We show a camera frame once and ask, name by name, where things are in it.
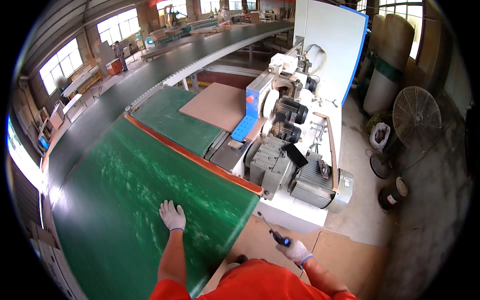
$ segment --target shoe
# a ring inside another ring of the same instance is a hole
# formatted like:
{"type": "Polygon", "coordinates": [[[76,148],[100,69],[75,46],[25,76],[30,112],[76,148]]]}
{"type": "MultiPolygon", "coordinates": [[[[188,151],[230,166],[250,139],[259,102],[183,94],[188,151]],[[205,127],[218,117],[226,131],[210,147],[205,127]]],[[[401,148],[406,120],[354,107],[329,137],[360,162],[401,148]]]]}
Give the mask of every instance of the shoe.
{"type": "Polygon", "coordinates": [[[239,255],[237,257],[237,260],[235,261],[235,263],[239,263],[239,264],[242,264],[244,262],[246,262],[248,260],[248,257],[246,255],[239,255]]]}

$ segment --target red shirt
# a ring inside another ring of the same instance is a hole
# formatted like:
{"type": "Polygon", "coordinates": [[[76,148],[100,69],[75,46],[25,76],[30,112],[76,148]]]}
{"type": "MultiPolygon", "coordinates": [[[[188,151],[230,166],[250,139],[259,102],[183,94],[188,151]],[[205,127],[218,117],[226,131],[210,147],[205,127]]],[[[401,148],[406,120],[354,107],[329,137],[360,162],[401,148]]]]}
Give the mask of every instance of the red shirt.
{"type": "MultiPolygon", "coordinates": [[[[178,282],[163,279],[157,282],[150,300],[190,299],[187,290],[178,282]]],[[[225,299],[316,299],[356,300],[349,292],[339,292],[332,298],[304,283],[290,270],[259,259],[250,259],[226,272],[216,289],[201,300],[225,299]]]]}

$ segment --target forearm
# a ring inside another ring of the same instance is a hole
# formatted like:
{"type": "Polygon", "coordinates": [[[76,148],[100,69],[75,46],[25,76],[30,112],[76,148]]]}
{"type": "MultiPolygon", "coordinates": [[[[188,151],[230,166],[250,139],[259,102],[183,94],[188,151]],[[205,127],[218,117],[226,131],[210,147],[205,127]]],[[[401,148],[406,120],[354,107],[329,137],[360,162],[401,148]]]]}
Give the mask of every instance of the forearm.
{"type": "Polygon", "coordinates": [[[167,246],[160,258],[158,281],[172,279],[187,287],[187,270],[183,251],[183,231],[176,229],[170,232],[167,246]]]}
{"type": "Polygon", "coordinates": [[[323,268],[315,257],[307,259],[302,266],[307,273],[310,284],[328,296],[333,297],[338,292],[348,291],[347,286],[323,268]]]}

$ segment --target white glove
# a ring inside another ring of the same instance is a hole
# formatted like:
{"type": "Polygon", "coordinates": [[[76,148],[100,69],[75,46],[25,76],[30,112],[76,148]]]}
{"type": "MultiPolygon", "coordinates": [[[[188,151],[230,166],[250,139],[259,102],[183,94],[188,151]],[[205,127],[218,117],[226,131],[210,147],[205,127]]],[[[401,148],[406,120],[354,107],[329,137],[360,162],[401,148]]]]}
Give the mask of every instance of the white glove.
{"type": "Polygon", "coordinates": [[[180,205],[177,205],[177,210],[175,210],[173,201],[165,200],[163,203],[160,203],[160,209],[158,211],[163,223],[165,223],[165,226],[167,226],[170,231],[174,229],[185,230],[187,220],[185,219],[183,208],[180,205]]]}
{"type": "Polygon", "coordinates": [[[305,248],[303,243],[299,240],[290,240],[290,247],[277,244],[276,249],[283,253],[288,259],[293,261],[297,266],[301,266],[307,258],[313,255],[305,248]]]}

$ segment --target industrial fan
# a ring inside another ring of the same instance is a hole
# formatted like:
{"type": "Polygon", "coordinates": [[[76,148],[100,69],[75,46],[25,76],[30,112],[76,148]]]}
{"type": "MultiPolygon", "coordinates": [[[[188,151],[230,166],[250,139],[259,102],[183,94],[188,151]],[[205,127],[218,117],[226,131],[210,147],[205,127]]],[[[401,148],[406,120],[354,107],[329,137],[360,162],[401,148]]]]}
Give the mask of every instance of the industrial fan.
{"type": "MultiPolygon", "coordinates": [[[[400,91],[393,105],[392,118],[398,138],[412,151],[427,151],[442,127],[437,102],[429,92],[418,86],[409,86],[400,91]]],[[[370,157],[373,172],[382,179],[390,173],[388,157],[386,154],[373,154],[370,157]]]]}

